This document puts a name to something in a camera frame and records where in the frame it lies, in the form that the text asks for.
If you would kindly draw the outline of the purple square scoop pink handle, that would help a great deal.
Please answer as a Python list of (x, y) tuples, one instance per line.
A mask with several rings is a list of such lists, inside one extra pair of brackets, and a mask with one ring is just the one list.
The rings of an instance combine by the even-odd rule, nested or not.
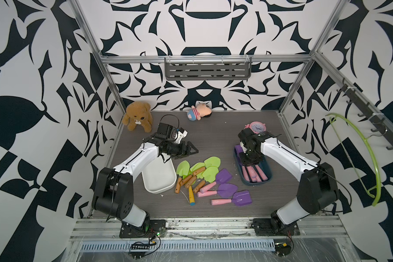
[(234, 156), (235, 156), (235, 160), (237, 162), (238, 165), (242, 166), (242, 162), (240, 159), (240, 153), (243, 153), (243, 149), (240, 145), (236, 145), (234, 147)]

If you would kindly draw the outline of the purple pointed shovel pink handle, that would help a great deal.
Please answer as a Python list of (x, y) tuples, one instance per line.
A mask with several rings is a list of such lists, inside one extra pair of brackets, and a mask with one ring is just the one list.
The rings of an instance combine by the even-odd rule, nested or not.
[(267, 181), (268, 177), (265, 175), (265, 173), (263, 172), (261, 167), (259, 165), (255, 165), (255, 168), (256, 168), (257, 173), (259, 174), (260, 178), (262, 179), (262, 181)]

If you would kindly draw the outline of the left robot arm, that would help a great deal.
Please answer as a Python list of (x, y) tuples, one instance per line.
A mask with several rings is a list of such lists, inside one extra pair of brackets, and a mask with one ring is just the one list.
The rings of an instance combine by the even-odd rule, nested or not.
[(159, 157), (178, 159), (197, 154), (199, 150), (191, 142), (183, 141), (186, 135), (183, 128), (160, 123), (157, 132), (143, 139), (140, 147), (124, 162), (99, 172), (92, 208), (128, 225), (146, 228), (148, 213), (134, 204), (134, 182)]

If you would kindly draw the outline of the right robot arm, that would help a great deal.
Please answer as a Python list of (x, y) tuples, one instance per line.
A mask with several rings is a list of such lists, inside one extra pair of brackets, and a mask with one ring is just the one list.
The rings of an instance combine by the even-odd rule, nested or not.
[(238, 137), (243, 150), (239, 156), (244, 166), (254, 167), (266, 156), (289, 171), (299, 183), (296, 197), (271, 214), (270, 230), (275, 234), (287, 231), (298, 220), (315, 215), (339, 200), (331, 165), (303, 157), (267, 131), (257, 134), (245, 128)]

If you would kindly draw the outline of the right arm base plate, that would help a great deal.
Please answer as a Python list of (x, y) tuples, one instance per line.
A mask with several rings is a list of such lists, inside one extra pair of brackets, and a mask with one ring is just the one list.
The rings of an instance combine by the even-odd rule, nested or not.
[(300, 230), (296, 222), (283, 225), (274, 218), (254, 218), (251, 224), (256, 236), (298, 236)]

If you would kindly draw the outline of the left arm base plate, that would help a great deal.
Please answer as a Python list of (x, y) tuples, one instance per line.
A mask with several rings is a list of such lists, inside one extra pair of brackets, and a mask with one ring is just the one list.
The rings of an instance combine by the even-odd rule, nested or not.
[(145, 238), (151, 234), (162, 233), (166, 227), (167, 221), (164, 219), (146, 220), (141, 227), (122, 222), (119, 238), (120, 239), (137, 239)]

